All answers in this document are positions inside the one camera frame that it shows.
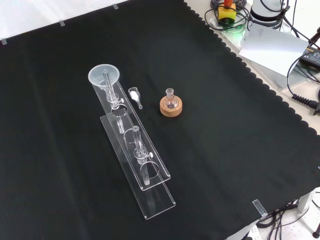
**small glass bottle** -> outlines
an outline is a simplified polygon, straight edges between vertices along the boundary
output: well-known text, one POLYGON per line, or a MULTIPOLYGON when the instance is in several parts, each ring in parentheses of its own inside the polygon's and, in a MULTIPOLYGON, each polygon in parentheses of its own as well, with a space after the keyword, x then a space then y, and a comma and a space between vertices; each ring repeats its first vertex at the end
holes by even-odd
POLYGON ((164 99, 164 106, 168 109, 174 109, 178 107, 178 99, 174 95, 174 90, 172 88, 168 88, 165 90, 166 98, 164 99))

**funnel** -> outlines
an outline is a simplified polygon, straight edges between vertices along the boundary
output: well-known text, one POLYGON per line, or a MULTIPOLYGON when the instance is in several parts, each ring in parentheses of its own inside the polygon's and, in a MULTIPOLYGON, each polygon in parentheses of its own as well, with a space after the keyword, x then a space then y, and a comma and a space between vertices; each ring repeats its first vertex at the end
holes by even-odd
POLYGON ((120 72, 118 68, 110 64, 101 64, 92 68, 88 74, 88 79, 90 83, 99 87, 102 90, 108 90, 107 83, 104 78, 104 72, 108 72, 109 79, 111 84, 113 85, 116 81, 118 81, 120 72))

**wooden flask stand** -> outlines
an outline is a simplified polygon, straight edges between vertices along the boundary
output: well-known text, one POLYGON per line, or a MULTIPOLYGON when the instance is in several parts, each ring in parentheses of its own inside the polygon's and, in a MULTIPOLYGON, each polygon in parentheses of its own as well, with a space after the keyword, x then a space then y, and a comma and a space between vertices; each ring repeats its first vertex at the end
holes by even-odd
POLYGON ((178 116, 182 112, 182 100, 180 99, 180 97, 175 96, 176 99, 178 99, 178 106, 174 108, 167 108, 164 104, 166 97, 167 96, 164 96, 160 101, 160 112, 166 117, 170 118, 178 116))

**black tablecloth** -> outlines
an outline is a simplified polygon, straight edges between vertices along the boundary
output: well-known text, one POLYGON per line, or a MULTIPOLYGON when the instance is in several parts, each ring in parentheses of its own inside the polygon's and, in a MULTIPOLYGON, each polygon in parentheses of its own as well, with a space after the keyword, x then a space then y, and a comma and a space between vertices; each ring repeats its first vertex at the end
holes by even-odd
POLYGON ((131 0, 0 47, 2 240, 223 240, 319 186, 319 137, 181 0, 131 0), (89 70, 112 64, 172 178, 144 220, 89 70), (167 88, 183 99, 160 114, 167 88))

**acrylic holder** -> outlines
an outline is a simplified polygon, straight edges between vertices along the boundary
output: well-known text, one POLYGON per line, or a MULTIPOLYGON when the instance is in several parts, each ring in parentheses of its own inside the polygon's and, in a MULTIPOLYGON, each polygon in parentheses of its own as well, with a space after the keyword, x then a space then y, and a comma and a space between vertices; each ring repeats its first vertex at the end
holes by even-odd
POLYGON ((146 219, 176 205, 165 181, 171 178, 125 91, 116 67, 102 64, 89 80, 102 104, 102 125, 146 219))

